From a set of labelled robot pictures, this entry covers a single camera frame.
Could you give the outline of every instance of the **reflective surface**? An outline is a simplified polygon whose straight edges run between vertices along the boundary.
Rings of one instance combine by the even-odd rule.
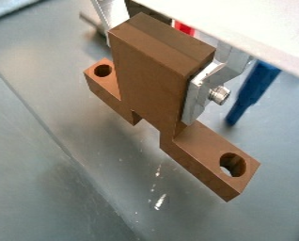
[[[0,17],[43,0],[0,0]]]

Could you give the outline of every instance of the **brown bracket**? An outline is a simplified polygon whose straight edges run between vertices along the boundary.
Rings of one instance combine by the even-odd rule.
[[[142,13],[108,36],[115,64],[104,58],[84,72],[91,91],[130,123],[158,128],[160,148],[230,201],[261,164],[201,122],[182,123],[188,81],[215,48]]]

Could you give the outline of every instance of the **metal sheet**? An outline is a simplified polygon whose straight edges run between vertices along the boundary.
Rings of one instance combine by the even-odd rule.
[[[0,240],[136,240],[0,78]]]

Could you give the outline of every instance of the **metal clamp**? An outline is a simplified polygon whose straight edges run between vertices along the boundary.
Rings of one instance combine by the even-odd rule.
[[[230,96],[225,82],[243,73],[251,59],[246,52],[219,41],[214,61],[190,81],[182,113],[183,123],[192,124],[211,101],[225,104]]]

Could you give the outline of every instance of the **gray metal surface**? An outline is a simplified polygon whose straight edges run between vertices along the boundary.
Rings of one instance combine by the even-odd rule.
[[[0,0],[0,17],[43,0]]]
[[[0,240],[136,240],[2,78]]]
[[[227,103],[211,104],[201,116],[263,164],[245,194],[225,203],[160,151],[154,127],[144,121],[132,127],[88,90],[83,70],[110,56],[106,39],[78,18],[91,8],[88,0],[52,0],[0,21],[0,73],[136,236],[299,241],[299,80],[282,73],[238,126],[227,128],[223,118],[245,80],[237,78],[226,85]]]

